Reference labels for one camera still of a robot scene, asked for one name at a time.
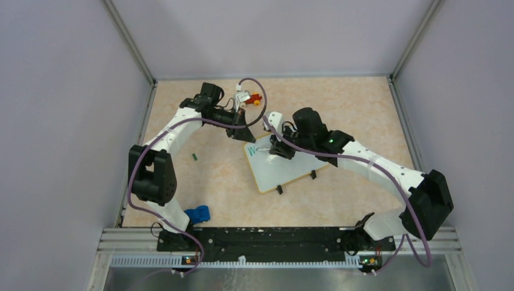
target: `gray wall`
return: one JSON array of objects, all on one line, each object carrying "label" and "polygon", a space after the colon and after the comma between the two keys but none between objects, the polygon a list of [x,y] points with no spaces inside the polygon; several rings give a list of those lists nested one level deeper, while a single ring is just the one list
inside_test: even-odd
[{"label": "gray wall", "polygon": [[0,290],[83,290],[149,85],[100,0],[0,2]]},{"label": "gray wall", "polygon": [[156,78],[393,71],[431,0],[114,0]]},{"label": "gray wall", "polygon": [[513,1],[446,1],[399,80],[427,168],[482,290],[511,290],[514,241]]}]

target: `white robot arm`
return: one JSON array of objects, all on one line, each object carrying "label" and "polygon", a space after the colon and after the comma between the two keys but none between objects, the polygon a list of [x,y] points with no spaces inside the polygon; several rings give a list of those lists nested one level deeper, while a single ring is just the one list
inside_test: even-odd
[{"label": "white robot arm", "polygon": [[[145,201],[163,219],[174,225],[177,229],[185,231],[189,225],[189,217],[184,213],[176,199],[173,199],[177,188],[177,180],[173,169],[172,158],[178,153],[186,140],[197,129],[203,126],[200,119],[209,119],[225,125],[246,125],[245,111],[240,108],[225,110],[218,107],[220,97],[224,95],[223,89],[209,83],[204,83],[200,94],[194,98],[187,98],[180,104],[172,120],[144,146],[134,145],[129,153],[129,176],[133,171],[136,161],[142,155],[143,150],[156,138],[157,141],[151,150],[145,155],[139,166],[132,186],[134,193],[140,200]],[[197,119],[185,122],[169,130],[173,125],[186,119]],[[241,141],[255,142],[251,131],[246,128],[227,129],[227,135]],[[147,170],[147,166],[153,165],[153,171]],[[164,228],[172,233],[176,230],[164,224]]]},{"label": "white robot arm", "polygon": [[[316,156],[335,167],[351,170],[366,177],[391,193],[404,206],[382,213],[370,213],[357,223],[373,240],[377,241],[388,236],[409,234],[420,237],[413,217],[407,211],[405,199],[413,206],[422,231],[428,240],[442,225],[448,214],[453,210],[453,202],[443,174],[432,170],[429,174],[407,169],[372,152],[358,141],[339,130],[327,130],[321,122],[318,112],[311,108],[303,108],[293,114],[292,122],[285,121],[279,112],[267,114],[267,122],[278,135],[272,135],[270,154],[292,159],[296,149],[293,144],[307,151],[326,153],[333,157]],[[270,127],[264,123],[264,129]],[[338,158],[335,155],[357,157],[356,159]],[[393,181],[378,167],[389,172],[403,193],[399,192]]]}]

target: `purple cable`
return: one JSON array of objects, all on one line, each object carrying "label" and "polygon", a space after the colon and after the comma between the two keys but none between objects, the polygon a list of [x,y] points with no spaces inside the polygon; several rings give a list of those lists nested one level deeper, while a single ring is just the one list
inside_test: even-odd
[{"label": "purple cable", "polygon": [[[268,122],[268,118],[266,116],[264,116],[262,118],[262,120],[264,121],[264,123],[266,123],[266,125],[269,127],[269,129],[272,131],[272,133],[275,136],[280,138],[281,141],[283,141],[285,144],[287,144],[288,146],[292,147],[293,149],[295,149],[297,151],[308,153],[308,154],[315,155],[315,156],[324,156],[324,157],[327,157],[327,158],[352,159],[354,161],[359,161],[359,162],[364,162],[366,164],[371,164],[371,161],[369,161],[368,159],[364,159],[364,158],[361,158],[361,157],[358,157],[358,156],[337,155],[337,154],[332,154],[332,153],[318,153],[318,152],[314,152],[314,151],[311,151],[311,150],[303,149],[303,148],[293,144],[292,142],[288,141],[287,139],[283,138],[280,134],[278,134],[276,129]],[[419,219],[416,216],[416,213],[414,212],[414,208],[412,207],[411,203],[409,202],[409,198],[407,197],[407,195],[403,191],[403,189],[400,186],[400,184],[398,183],[398,181],[395,179],[395,177],[389,171],[387,171],[384,167],[382,167],[380,165],[377,165],[377,164],[373,164],[373,166],[375,168],[377,168],[380,172],[382,172],[385,176],[387,176],[389,178],[389,180],[391,180],[391,182],[398,189],[398,192],[400,193],[400,195],[402,196],[403,200],[405,201],[407,209],[409,210],[409,212],[410,212],[410,214],[412,216],[412,220],[414,221],[414,224],[416,225],[416,228],[418,229],[419,235],[421,237],[421,241],[423,242],[423,246],[424,246],[425,251],[427,253],[427,262],[426,263],[421,260],[421,258],[419,257],[418,253],[414,249],[414,245],[412,244],[412,242],[411,242],[411,240],[409,238],[409,235],[406,235],[407,241],[409,242],[410,247],[412,248],[412,252],[414,254],[414,257],[416,258],[416,260],[418,260],[420,265],[422,265],[425,268],[430,267],[432,265],[432,253],[430,253],[429,243],[427,241],[427,237],[425,236],[425,233],[423,232],[423,229],[421,228],[421,223],[419,222]]]},{"label": "purple cable", "polygon": [[[139,166],[141,165],[142,163],[142,160],[143,158],[145,157],[145,155],[148,153],[148,151],[153,147],[155,146],[155,144],[160,140],[162,139],[163,137],[165,137],[169,131],[177,128],[178,126],[184,124],[184,123],[187,123],[187,122],[190,122],[190,121],[203,121],[205,123],[209,123],[209,124],[213,124],[213,125],[217,125],[217,126],[220,126],[220,127],[225,127],[225,128],[228,128],[228,129],[244,129],[246,127],[249,127],[253,124],[256,124],[261,118],[262,116],[264,116],[264,113],[265,113],[265,110],[266,110],[266,107],[267,107],[267,104],[268,104],[268,97],[266,95],[266,90],[264,90],[264,87],[262,86],[262,84],[257,81],[256,79],[254,78],[243,78],[239,81],[239,85],[241,85],[241,83],[243,83],[244,81],[246,80],[250,80],[250,81],[253,81],[255,82],[262,90],[262,98],[264,99],[264,106],[262,107],[262,110],[261,110],[261,114],[254,120],[252,121],[250,124],[247,124],[247,125],[227,125],[227,124],[223,124],[221,122],[217,122],[217,121],[214,121],[214,120],[210,120],[210,119],[206,119],[206,118],[188,118],[188,119],[184,119],[182,121],[179,121],[177,122],[176,124],[173,124],[172,126],[170,126],[169,129],[167,129],[166,131],[164,131],[163,133],[161,133],[160,135],[158,135],[141,153],[141,155],[139,156],[138,160],[136,161],[136,164],[134,165],[134,169],[132,170],[132,174],[130,175],[129,179],[128,179],[128,189],[127,189],[127,202],[128,204],[130,205],[130,207],[136,209],[136,210],[140,210],[140,211],[143,211],[143,212],[146,212],[146,213],[149,213],[149,214],[152,214],[152,215],[155,215],[157,216],[159,219],[161,219],[167,226],[171,227],[173,230],[179,232],[180,234],[183,234],[185,236],[187,236],[188,238],[192,239],[197,245],[198,247],[200,248],[200,258],[198,260],[198,262],[196,262],[196,264],[187,272],[184,273],[184,276],[188,275],[189,273],[191,273],[192,271],[194,271],[198,265],[200,265],[200,263],[202,262],[202,260],[204,259],[204,255],[205,255],[205,251],[204,251],[204,246],[202,245],[201,242],[199,242],[194,236],[190,235],[189,233],[185,232],[185,231],[182,231],[180,229],[178,229],[177,227],[175,227],[173,224],[169,223],[166,219],[164,219],[160,214],[152,211],[152,210],[149,210],[149,209],[145,209],[145,208],[142,208],[142,207],[138,207],[138,206],[135,206],[133,203],[132,203],[132,185],[134,184],[134,179],[136,178],[136,172],[139,168]],[[145,277],[141,278],[140,280],[138,280],[137,282],[135,282],[132,286],[130,286],[128,290],[134,288],[136,285],[138,285],[139,283],[145,281],[146,279],[148,279],[149,277],[157,274],[157,273],[162,273],[162,272],[171,272],[172,270],[169,270],[169,269],[161,269],[161,270],[157,270],[157,271],[154,271],[152,273],[149,273],[148,275],[146,275]]]}]

